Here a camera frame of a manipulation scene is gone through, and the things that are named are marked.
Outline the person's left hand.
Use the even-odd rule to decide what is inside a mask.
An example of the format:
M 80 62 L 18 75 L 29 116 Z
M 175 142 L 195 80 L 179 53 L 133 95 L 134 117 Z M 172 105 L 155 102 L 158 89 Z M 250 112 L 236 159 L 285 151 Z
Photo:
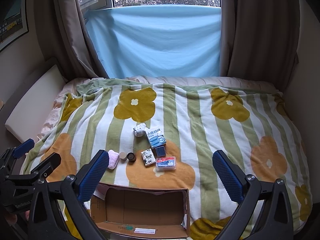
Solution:
M 22 213 L 22 217 L 28 221 L 29 220 L 29 213 L 30 211 L 25 211 Z M 7 210 L 4 210 L 4 217 L 6 219 L 6 221 L 10 224 L 10 225 L 15 225 L 18 221 L 18 217 L 16 214 L 10 213 Z

